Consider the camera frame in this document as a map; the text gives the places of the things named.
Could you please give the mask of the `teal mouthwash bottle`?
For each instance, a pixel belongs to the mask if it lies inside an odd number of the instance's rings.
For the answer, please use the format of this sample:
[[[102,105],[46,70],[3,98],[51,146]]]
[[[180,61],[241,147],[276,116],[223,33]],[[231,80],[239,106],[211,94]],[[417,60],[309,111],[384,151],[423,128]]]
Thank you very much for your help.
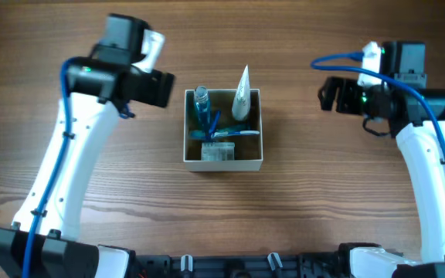
[[[211,102],[209,91],[204,86],[197,86],[193,94],[193,103],[198,122],[204,132],[211,126]]]

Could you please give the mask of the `blue disposable razor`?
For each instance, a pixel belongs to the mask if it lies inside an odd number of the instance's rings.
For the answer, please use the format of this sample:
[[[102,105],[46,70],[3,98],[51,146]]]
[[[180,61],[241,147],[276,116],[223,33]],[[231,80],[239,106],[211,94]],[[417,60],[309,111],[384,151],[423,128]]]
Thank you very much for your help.
[[[217,110],[216,113],[215,113],[215,116],[214,116],[214,118],[213,118],[213,121],[212,121],[211,124],[209,125],[209,128],[206,130],[205,138],[204,138],[204,141],[205,141],[205,142],[210,142],[210,141],[212,141],[212,136],[213,136],[214,133],[216,132],[216,127],[217,127],[217,124],[218,124],[218,122],[219,122],[219,118],[220,118],[220,116],[221,116],[221,111],[220,111],[220,110]]]

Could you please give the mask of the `blue white toothbrush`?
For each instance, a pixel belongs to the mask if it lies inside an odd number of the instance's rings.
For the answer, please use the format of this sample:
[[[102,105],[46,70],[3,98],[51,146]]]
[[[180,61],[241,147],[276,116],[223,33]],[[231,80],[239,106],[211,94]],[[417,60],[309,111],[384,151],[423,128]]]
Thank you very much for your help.
[[[251,136],[260,135],[259,131],[213,131],[209,133],[204,133],[202,131],[191,131],[189,133],[189,138],[193,140],[216,140],[225,137],[235,137],[235,136]]]

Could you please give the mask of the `green soap box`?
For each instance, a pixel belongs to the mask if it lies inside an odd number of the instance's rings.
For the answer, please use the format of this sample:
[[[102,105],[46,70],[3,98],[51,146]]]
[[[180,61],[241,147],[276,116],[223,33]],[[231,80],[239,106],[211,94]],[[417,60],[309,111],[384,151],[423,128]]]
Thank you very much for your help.
[[[201,148],[202,161],[233,161],[235,144],[233,142],[205,142]]]

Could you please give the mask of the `white lotion tube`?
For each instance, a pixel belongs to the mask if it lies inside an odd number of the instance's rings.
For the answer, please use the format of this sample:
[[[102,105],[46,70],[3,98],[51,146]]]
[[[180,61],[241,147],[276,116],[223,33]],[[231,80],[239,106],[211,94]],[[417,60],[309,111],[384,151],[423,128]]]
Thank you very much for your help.
[[[243,121],[250,112],[250,75],[249,67],[245,66],[233,99],[232,115],[235,120]]]

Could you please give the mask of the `Colgate toothpaste tube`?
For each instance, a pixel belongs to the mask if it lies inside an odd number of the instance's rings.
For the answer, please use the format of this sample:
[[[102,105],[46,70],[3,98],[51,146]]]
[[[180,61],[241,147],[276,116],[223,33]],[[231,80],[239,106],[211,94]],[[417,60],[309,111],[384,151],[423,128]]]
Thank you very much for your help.
[[[250,129],[250,125],[248,123],[239,123],[239,124],[234,124],[234,125],[231,125],[228,127],[221,127],[217,131],[233,133],[233,132],[246,131],[249,129]]]

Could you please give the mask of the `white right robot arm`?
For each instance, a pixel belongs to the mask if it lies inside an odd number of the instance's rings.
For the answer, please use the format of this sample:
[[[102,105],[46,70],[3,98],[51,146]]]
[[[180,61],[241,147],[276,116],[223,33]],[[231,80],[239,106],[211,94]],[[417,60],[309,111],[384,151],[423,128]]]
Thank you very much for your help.
[[[311,257],[329,276],[445,277],[445,90],[427,87],[426,46],[371,42],[362,50],[317,58],[330,76],[318,91],[322,110],[386,120],[409,172],[421,231],[420,259],[377,244],[343,243],[330,258]]]

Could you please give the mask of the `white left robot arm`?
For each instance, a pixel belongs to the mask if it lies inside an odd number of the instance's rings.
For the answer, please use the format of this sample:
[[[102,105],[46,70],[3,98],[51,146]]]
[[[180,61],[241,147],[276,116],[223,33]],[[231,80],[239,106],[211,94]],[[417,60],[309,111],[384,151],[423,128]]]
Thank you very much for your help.
[[[81,243],[80,214],[94,165],[129,103],[166,107],[175,78],[155,63],[164,36],[144,20],[110,14],[87,56],[66,60],[53,135],[8,228],[0,267],[10,277],[143,277],[131,249]]]

